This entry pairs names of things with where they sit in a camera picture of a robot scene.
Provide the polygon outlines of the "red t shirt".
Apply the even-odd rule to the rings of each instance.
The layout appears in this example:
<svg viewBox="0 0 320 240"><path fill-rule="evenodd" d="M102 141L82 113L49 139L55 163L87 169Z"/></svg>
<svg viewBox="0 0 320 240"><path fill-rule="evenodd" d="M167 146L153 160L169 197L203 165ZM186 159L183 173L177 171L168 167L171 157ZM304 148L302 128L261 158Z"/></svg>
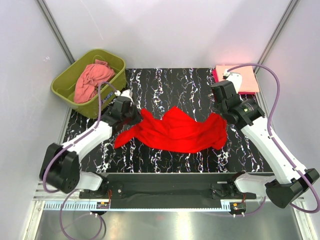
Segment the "red t shirt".
<svg viewBox="0 0 320 240"><path fill-rule="evenodd" d="M133 138L153 149L187 154L208 148L220 150L227 142L227 122L216 113L211 113L204 122L195 121L176 106L162 119L156 119L145 108L140 114L140 123L117 136L116 149Z"/></svg>

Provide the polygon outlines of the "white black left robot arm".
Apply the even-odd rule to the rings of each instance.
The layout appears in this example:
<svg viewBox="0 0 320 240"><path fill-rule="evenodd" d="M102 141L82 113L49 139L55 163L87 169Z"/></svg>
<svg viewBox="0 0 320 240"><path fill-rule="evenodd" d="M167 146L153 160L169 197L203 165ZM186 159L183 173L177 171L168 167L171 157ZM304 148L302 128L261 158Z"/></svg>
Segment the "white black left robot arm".
<svg viewBox="0 0 320 240"><path fill-rule="evenodd" d="M74 190L100 190L103 177L95 172L81 171L83 158L125 125L134 126L141 120L132 92L123 91L86 131L67 142L52 143L47 147L39 173L43 189L48 193L65 194Z"/></svg>

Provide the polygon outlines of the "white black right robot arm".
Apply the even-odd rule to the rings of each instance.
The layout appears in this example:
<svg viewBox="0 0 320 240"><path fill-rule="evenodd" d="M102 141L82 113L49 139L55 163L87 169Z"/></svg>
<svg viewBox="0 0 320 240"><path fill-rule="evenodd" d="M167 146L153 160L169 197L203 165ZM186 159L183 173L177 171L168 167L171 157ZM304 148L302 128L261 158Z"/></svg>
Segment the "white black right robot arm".
<svg viewBox="0 0 320 240"><path fill-rule="evenodd" d="M223 80L211 87L215 103L227 123L233 124L255 145L274 175L237 173L224 188L233 197L240 193L268 197L274 205L284 209L305 193L320 174L300 163L275 132L268 129L268 119L255 100L241 100L241 84L239 73L225 73Z"/></svg>

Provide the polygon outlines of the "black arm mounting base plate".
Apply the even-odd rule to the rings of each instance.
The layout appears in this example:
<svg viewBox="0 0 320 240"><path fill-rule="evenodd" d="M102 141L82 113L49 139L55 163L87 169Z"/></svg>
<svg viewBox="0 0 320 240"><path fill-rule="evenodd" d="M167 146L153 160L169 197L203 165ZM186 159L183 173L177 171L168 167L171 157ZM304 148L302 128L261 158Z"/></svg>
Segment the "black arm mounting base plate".
<svg viewBox="0 0 320 240"><path fill-rule="evenodd" d="M209 207L214 201L254 200L256 194L229 190L234 173L106 173L100 190L84 190L81 199L165 206Z"/></svg>

